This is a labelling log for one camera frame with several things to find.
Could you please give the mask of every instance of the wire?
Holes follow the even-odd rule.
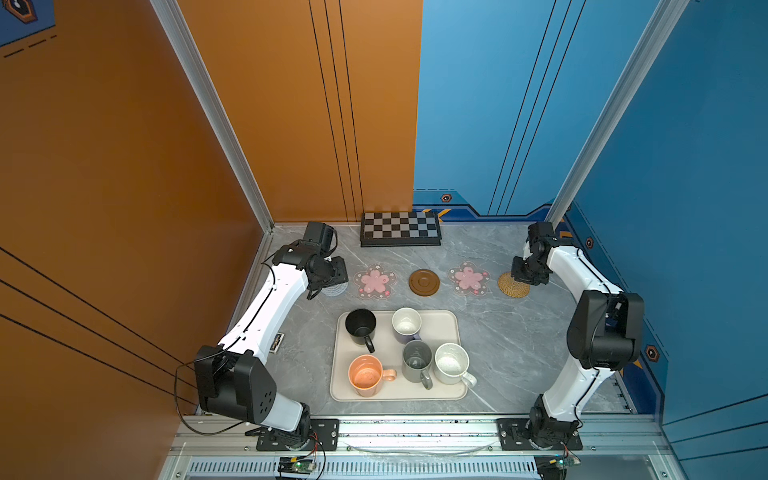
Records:
[[[578,402],[576,402],[576,403],[574,404],[574,416],[576,417],[576,419],[577,419],[577,420],[578,420],[578,422],[579,422],[579,426],[578,426],[578,427],[576,427],[576,429],[577,429],[577,430],[579,430],[581,427],[583,427],[583,426],[584,426],[584,422],[582,422],[582,421],[581,421],[581,419],[580,419],[580,418],[578,418],[578,406],[579,406],[579,404],[581,403],[581,400],[583,400],[583,399],[584,399],[584,397],[585,397],[585,396],[587,396],[587,394],[589,393],[589,391],[590,391],[590,390],[592,390],[592,387],[594,386],[594,383],[595,383],[595,382],[597,382],[597,380],[598,380],[598,377],[600,376],[600,370],[598,370],[598,369],[595,369],[595,370],[597,370],[597,373],[595,374],[594,378],[592,379],[592,383],[590,383],[590,384],[589,384],[589,388],[587,389],[587,391],[586,391],[586,392],[584,392],[584,395],[582,395],[582,396],[581,396],[581,398],[578,400]]]
[[[275,276],[275,270],[273,270],[273,269],[272,269],[272,266],[271,266],[271,265],[269,265],[269,264],[266,262],[266,261],[267,261],[267,260],[268,260],[270,257],[272,257],[273,255],[274,255],[274,253],[273,253],[272,255],[270,255],[269,257],[267,257],[267,258],[266,258],[266,259],[265,259],[265,260],[264,260],[264,261],[263,261],[261,264],[262,264],[262,265],[264,265],[264,266],[267,266],[267,267],[269,267],[269,269],[270,269],[270,272],[272,273],[272,285],[273,285],[273,286],[275,286],[275,285],[277,285],[277,278],[276,278],[276,276]],[[259,308],[256,310],[256,313],[254,313],[254,315],[253,315],[253,318],[251,318],[251,319],[250,319],[250,321],[248,322],[248,325],[246,325],[245,329],[243,330],[243,333],[245,333],[245,332],[247,332],[247,331],[248,331],[248,327],[250,327],[251,323],[253,323],[253,321],[254,321],[254,320],[256,319],[256,317],[259,315],[259,312],[261,311],[262,307],[264,307],[264,304],[265,304],[265,303],[266,303],[266,301],[267,301],[267,300],[270,298],[270,295],[272,295],[272,292],[273,292],[273,291],[274,291],[274,288],[270,288],[270,290],[269,290],[269,291],[266,293],[266,297],[265,297],[265,298],[264,298],[264,300],[261,302],[261,305],[259,305]],[[234,425],[231,425],[231,426],[228,426],[228,427],[226,427],[225,429],[223,429],[223,430],[220,430],[220,431],[218,431],[218,432],[200,432],[200,431],[198,431],[198,430],[196,430],[196,429],[193,429],[193,428],[192,428],[192,427],[191,427],[191,426],[190,426],[190,425],[187,423],[187,421],[186,421],[186,420],[184,420],[184,416],[183,416],[183,415],[181,415],[181,411],[179,410],[179,399],[178,399],[178,394],[177,394],[177,390],[178,390],[178,388],[177,388],[177,387],[178,387],[178,383],[179,383],[179,369],[181,369],[182,367],[188,366],[188,365],[192,365],[192,364],[193,364],[193,363],[195,363],[195,362],[201,362],[201,361],[203,361],[203,360],[208,360],[208,359],[210,359],[210,358],[213,358],[213,357],[215,357],[215,356],[221,355],[222,353],[224,353],[224,352],[226,352],[227,350],[231,349],[231,348],[232,348],[232,347],[235,345],[235,343],[237,343],[237,342],[239,342],[239,341],[240,341],[240,337],[237,337],[237,338],[235,339],[235,341],[234,341],[234,342],[232,342],[232,343],[231,343],[231,344],[230,344],[230,345],[229,345],[227,348],[225,348],[225,349],[221,350],[220,352],[216,352],[216,353],[214,353],[214,354],[212,354],[212,355],[209,355],[209,356],[205,356],[205,357],[203,357],[203,358],[201,358],[201,359],[195,359],[195,360],[192,360],[191,362],[182,363],[181,365],[179,365],[178,367],[176,367],[176,372],[175,372],[175,374],[174,374],[174,404],[176,405],[176,413],[177,413],[177,415],[179,415],[179,420],[181,420],[181,423],[183,423],[185,427],[187,427],[187,428],[188,428],[189,430],[191,430],[192,432],[195,432],[195,433],[197,433],[198,435],[205,435],[205,436],[218,435],[218,434],[220,434],[220,433],[224,433],[224,432],[226,432],[226,431],[227,431],[227,430],[229,430],[229,429],[233,429],[233,428],[235,428],[235,427],[236,427],[236,426],[238,426],[238,425],[242,425],[242,424],[244,424],[244,423],[245,423],[245,421],[243,421],[243,422],[239,422],[239,423],[236,423],[236,424],[234,424]]]
[[[226,427],[225,429],[219,430],[218,432],[201,432],[199,430],[193,429],[190,426],[190,424],[188,424],[187,421],[184,420],[184,416],[181,415],[181,411],[179,410],[179,396],[178,396],[178,388],[177,388],[178,384],[179,384],[179,369],[182,368],[182,367],[185,367],[187,365],[191,365],[191,364],[193,364],[195,362],[201,362],[203,360],[208,360],[208,359],[213,358],[213,357],[215,357],[217,355],[220,355],[220,354],[226,352],[227,350],[231,349],[234,346],[234,344],[237,343],[238,341],[240,341],[240,337],[238,337],[234,342],[232,342],[231,345],[229,345],[226,349],[224,349],[224,350],[222,350],[220,352],[216,352],[216,353],[214,353],[212,355],[209,355],[209,356],[204,356],[201,359],[192,360],[191,362],[182,363],[181,365],[176,367],[176,374],[174,375],[174,404],[176,405],[176,414],[179,416],[179,420],[181,420],[181,423],[183,423],[185,427],[187,427],[192,432],[197,433],[198,435],[204,435],[204,436],[219,435],[220,433],[224,433],[227,430],[233,429],[233,428],[235,428],[238,425],[244,424],[245,422],[238,422],[238,423],[236,423],[234,425],[230,425],[230,426]]]
[[[320,445],[320,449],[323,450],[323,467],[320,469],[320,475],[318,475],[317,478],[315,478],[315,480],[320,480],[320,477],[323,476],[323,472],[326,470],[326,463],[328,463],[328,462],[326,460],[326,458],[327,458],[326,457],[326,448],[323,446],[322,443],[320,443],[320,440],[317,439],[317,432],[315,432],[315,442],[316,442],[315,448],[317,448],[317,446]]]
[[[335,252],[336,248],[339,246],[339,232],[337,232],[336,229],[331,227],[330,225],[328,226],[328,228],[333,230],[333,236],[336,238],[336,245],[334,245],[331,251],[328,252],[328,257],[330,257],[331,255],[333,255],[333,252]]]
[[[272,292],[275,290],[275,287],[277,286],[277,277],[275,276],[275,270],[273,270],[272,266],[269,265],[266,261],[263,261],[261,263],[264,266],[267,266],[270,269],[270,272],[272,273],[272,287],[270,288],[270,291],[266,293],[266,297],[262,301],[261,305],[259,305],[259,308],[256,310],[256,313],[253,314],[253,318],[250,319],[248,322],[248,325],[245,325],[245,329],[243,329],[243,333],[247,332],[250,328],[250,324],[253,323],[253,321],[256,319],[256,317],[259,315],[259,312],[261,311],[261,308],[264,306],[264,303],[270,298],[270,295],[272,295]]]
[[[471,453],[480,452],[482,450],[487,450],[488,447],[493,446],[492,443],[489,443],[487,445],[483,445],[482,447],[478,447],[476,449],[470,449],[470,450],[461,450],[460,452],[446,452],[446,453],[439,453],[439,452],[426,452],[422,450],[387,450],[385,452],[381,452],[379,450],[368,450],[368,449],[361,449],[360,447],[351,447],[353,450],[357,450],[358,452],[365,452],[365,453],[374,453],[374,454],[388,454],[388,453],[397,453],[402,455],[421,455],[421,456],[432,456],[432,457],[455,457],[458,455],[469,455]]]

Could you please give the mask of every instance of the black motor joint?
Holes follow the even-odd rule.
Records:
[[[570,239],[557,238],[551,223],[536,222],[528,225],[528,248],[531,256],[526,259],[515,257],[512,260],[512,278],[528,285],[546,285],[549,283],[549,274],[552,273],[547,266],[549,252],[564,245],[571,245]]]
[[[331,247],[335,230],[330,225],[320,222],[309,222],[304,231],[304,238],[290,245],[283,245],[272,260],[274,265],[286,263],[295,265],[298,270],[305,270],[309,280],[310,291],[307,298],[313,298],[326,286],[345,283],[348,278],[346,264],[342,257],[326,258],[336,249]]]

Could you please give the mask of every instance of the mug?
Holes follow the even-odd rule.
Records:
[[[354,343],[367,346],[370,353],[375,351],[373,348],[373,330],[376,328],[376,315],[372,311],[362,308],[349,312],[344,325]]]
[[[421,340],[411,340],[402,349],[402,374],[409,382],[424,385],[427,390],[432,388],[432,377],[429,376],[429,366],[432,364],[432,349]]]
[[[382,379],[391,382],[397,378],[397,372],[384,370],[382,363],[373,355],[361,355],[349,365],[349,383],[364,397],[374,396],[382,389]]]
[[[395,338],[400,343],[421,340],[419,329],[422,328],[422,316],[413,308],[401,308],[392,315],[392,328],[395,329]]]
[[[443,343],[435,352],[435,376],[446,385],[464,382],[468,387],[474,387],[478,380],[467,372],[469,355],[462,346],[456,343]]]

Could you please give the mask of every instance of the woven rattan coaster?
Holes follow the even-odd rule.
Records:
[[[528,295],[528,292],[531,291],[531,286],[527,283],[515,282],[512,279],[512,274],[507,272],[498,278],[498,289],[505,295],[522,298]]]

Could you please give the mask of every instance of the pink flower coaster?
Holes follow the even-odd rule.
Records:
[[[448,278],[454,283],[453,291],[461,296],[470,293],[475,296],[484,296],[488,293],[488,281],[491,279],[488,272],[468,261],[448,270]]]
[[[381,265],[371,265],[365,272],[355,275],[357,296],[364,300],[369,298],[383,299],[392,295],[392,286],[397,283],[397,276]]]

